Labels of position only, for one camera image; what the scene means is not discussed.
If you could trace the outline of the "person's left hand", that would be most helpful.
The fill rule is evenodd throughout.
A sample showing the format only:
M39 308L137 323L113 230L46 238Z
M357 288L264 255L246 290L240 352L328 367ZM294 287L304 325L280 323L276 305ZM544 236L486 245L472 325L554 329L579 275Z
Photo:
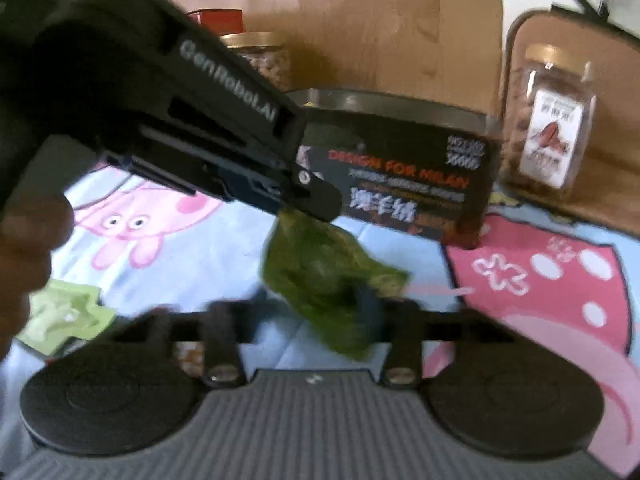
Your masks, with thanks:
M73 208L63 195L25 200L6 210L1 220L1 355L29 317L29 295L42 289L51 274L51 254L74 228Z

